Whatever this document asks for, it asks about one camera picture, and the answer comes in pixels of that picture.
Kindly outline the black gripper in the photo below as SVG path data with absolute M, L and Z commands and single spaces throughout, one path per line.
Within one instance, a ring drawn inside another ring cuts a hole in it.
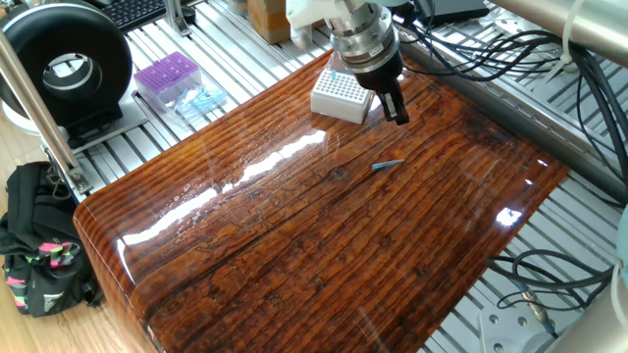
M 409 115 L 397 80 L 402 70 L 403 59 L 401 53 L 396 51 L 385 64 L 375 71 L 360 75 L 360 85 L 377 92 L 385 119 L 388 122 L 396 122 L 399 126 L 409 122 Z

